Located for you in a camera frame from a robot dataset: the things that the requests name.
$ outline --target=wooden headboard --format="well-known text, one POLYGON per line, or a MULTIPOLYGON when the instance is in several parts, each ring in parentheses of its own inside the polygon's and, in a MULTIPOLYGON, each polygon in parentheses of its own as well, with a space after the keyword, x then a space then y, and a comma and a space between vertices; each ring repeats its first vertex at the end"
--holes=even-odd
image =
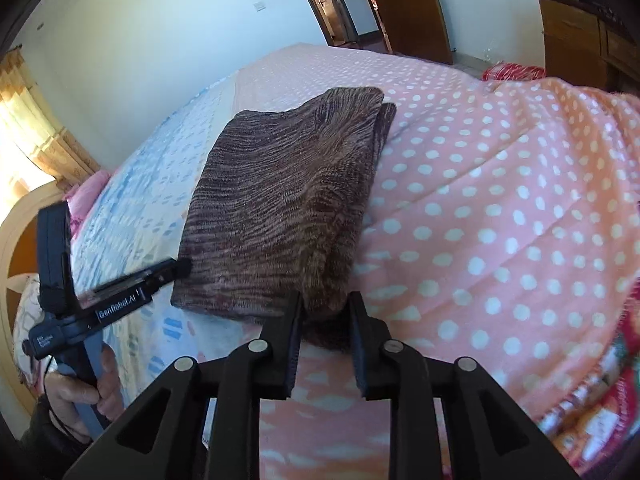
POLYGON ((20 294, 7 288, 11 276, 38 272, 36 264, 36 217, 38 211, 62 199, 55 182, 22 197, 0 224, 0 372, 28 413, 35 398, 20 384, 14 365, 14 321, 20 294))

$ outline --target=wooden cabinet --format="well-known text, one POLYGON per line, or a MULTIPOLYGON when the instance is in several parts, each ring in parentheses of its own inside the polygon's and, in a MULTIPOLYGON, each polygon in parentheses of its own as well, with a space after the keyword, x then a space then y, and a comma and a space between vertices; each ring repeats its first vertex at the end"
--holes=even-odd
POLYGON ((539 1, 549 77, 607 91, 618 89, 620 72, 640 82, 640 50, 635 43, 574 0, 539 1))

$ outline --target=silver screw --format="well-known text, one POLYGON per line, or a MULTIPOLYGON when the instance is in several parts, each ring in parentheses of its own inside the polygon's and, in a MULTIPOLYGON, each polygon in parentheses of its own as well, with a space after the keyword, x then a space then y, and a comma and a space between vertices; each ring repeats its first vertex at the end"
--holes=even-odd
POLYGON ((249 343, 249 350, 251 352, 264 352, 269 347, 269 343, 267 343, 264 339, 254 339, 249 343))
POLYGON ((476 361, 471 357, 463 357, 458 361, 458 366, 465 372, 473 372, 476 368, 478 368, 478 363, 476 363, 476 361))
POLYGON ((174 368, 179 372, 186 372, 193 367, 193 359, 190 357, 180 357, 175 360, 174 368))
POLYGON ((385 341, 385 344, 382 348, 384 348, 387 352, 397 354, 404 349, 404 345, 396 339, 390 339, 389 341, 385 341))

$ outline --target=curtain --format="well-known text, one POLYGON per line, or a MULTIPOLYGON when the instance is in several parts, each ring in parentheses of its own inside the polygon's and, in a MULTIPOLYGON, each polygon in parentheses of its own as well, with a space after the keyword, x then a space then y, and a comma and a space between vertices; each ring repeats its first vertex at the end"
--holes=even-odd
POLYGON ((30 190, 56 180, 66 190, 100 166, 60 124, 19 50, 0 62, 0 221, 30 190))

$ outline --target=black sleeve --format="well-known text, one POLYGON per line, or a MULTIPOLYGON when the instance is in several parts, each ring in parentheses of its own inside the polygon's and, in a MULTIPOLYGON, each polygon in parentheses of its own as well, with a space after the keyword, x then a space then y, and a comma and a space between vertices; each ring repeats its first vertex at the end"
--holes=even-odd
POLYGON ((29 429, 20 440, 28 459, 37 464, 41 475, 60 480, 88 447, 62 433, 49 418, 49 402, 41 396, 31 416, 29 429))

